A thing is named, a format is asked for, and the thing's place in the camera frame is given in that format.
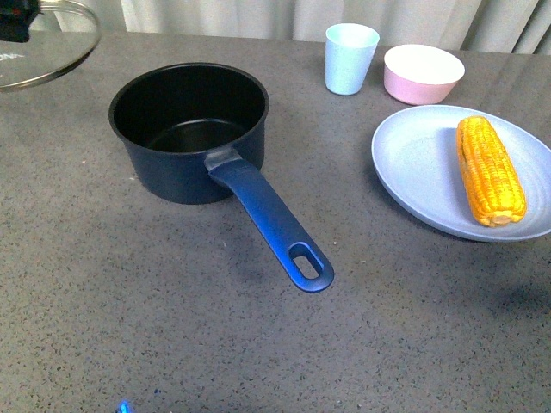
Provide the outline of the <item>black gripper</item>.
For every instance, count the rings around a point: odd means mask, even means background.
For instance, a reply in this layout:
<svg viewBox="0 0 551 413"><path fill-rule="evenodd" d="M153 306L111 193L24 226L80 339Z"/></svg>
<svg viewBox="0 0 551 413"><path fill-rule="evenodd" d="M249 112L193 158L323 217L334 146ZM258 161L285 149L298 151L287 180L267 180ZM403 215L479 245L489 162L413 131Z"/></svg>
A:
<svg viewBox="0 0 551 413"><path fill-rule="evenodd" d="M1 41L16 43L29 42L30 25L39 13L39 0L1 0Z"/></svg>

